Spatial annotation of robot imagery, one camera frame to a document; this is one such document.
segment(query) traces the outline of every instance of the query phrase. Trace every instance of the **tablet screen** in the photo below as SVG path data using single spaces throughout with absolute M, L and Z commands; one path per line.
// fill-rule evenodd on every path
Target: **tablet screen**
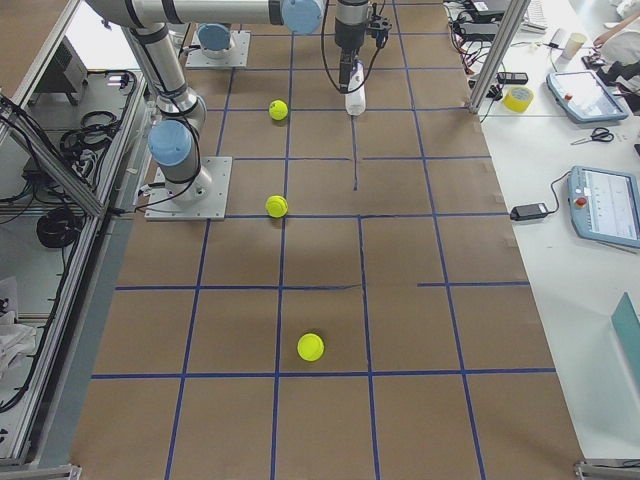
M 597 117 L 624 113 L 606 94 L 591 72 L 556 75 L 561 96 L 571 95 L 571 107 L 581 117 Z
M 636 202 L 631 180 L 623 175 L 584 170 L 585 194 L 591 213 L 590 230 L 612 237 L 638 240 Z

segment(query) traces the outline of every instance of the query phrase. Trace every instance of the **plastic bottle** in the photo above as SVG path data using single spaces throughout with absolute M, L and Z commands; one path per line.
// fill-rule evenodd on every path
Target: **plastic bottle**
M 362 85 L 364 81 L 364 67 L 362 62 L 358 60 L 351 72 L 351 80 L 349 80 L 349 91 L 355 90 Z M 367 108 L 367 100 L 364 94 L 364 86 L 358 88 L 353 93 L 347 93 L 344 96 L 344 105 L 349 115 L 361 115 Z

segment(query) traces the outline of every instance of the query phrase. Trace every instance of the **yellow tennis ball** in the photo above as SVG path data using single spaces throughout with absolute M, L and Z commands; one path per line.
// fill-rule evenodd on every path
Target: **yellow tennis ball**
M 315 362 L 324 353 L 324 342 L 315 333 L 305 333 L 298 340 L 298 355 L 307 362 Z
M 273 218 L 282 218 L 289 211 L 287 200 L 280 195 L 271 195 L 264 205 L 267 213 Z
M 282 100 L 274 100 L 269 105 L 269 116 L 274 120 L 284 120 L 289 114 L 287 104 Z

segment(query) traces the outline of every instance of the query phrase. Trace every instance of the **electronic device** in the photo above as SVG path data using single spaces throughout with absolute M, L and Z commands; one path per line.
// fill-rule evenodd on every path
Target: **electronic device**
M 465 41 L 491 41 L 498 33 L 500 25 L 497 23 L 452 23 L 453 32 Z
M 564 44 L 567 41 L 567 32 L 562 28 L 556 30 L 551 40 L 549 40 L 549 47 L 551 48 L 564 48 Z
M 465 0 L 464 8 L 477 23 L 501 20 L 511 0 Z
M 544 33 L 548 27 L 549 24 L 542 10 L 541 0 L 531 0 L 520 24 L 520 30 L 532 33 Z
M 598 70 L 599 68 L 604 67 L 606 63 L 599 55 L 585 55 L 581 60 L 582 63 L 584 63 L 584 66 L 589 70 Z
M 547 86 L 569 118 L 578 123 L 622 120 L 628 113 L 591 70 L 553 72 Z
M 504 85 L 525 85 L 529 81 L 525 72 L 498 72 L 496 78 Z
M 537 220 L 547 217 L 551 212 L 544 203 L 530 203 L 528 205 L 518 205 L 509 212 L 509 218 L 514 222 L 526 220 Z
M 63 37 L 56 53 L 49 62 L 35 93 L 64 93 L 72 105 L 77 105 L 73 93 L 82 93 L 87 80 L 87 67 L 71 42 Z
M 632 174 L 575 166 L 567 184 L 571 223 L 580 237 L 640 248 L 640 193 Z

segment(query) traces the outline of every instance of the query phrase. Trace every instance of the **mounting plate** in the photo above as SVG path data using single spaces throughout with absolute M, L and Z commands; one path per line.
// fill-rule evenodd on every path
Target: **mounting plate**
M 179 220 L 223 220 L 227 209 L 229 194 L 229 180 L 231 179 L 231 157 L 202 157 L 202 168 L 206 169 L 213 179 L 213 184 L 202 199 L 194 203 L 178 204 L 174 200 L 167 200 L 169 192 L 164 188 L 152 190 L 149 203 L 163 201 L 149 207 L 145 211 L 145 218 L 150 221 L 179 221 Z M 154 182 L 164 182 L 164 175 L 160 168 L 156 171 Z
M 202 50 L 189 52 L 186 67 L 193 70 L 238 68 L 247 66 L 249 57 L 249 43 L 251 42 L 251 32 L 247 30 L 233 30 L 231 37 L 235 42 L 235 47 L 229 50 L 228 54 L 222 58 L 207 57 Z M 193 45 L 200 45 L 198 32 L 193 34 Z

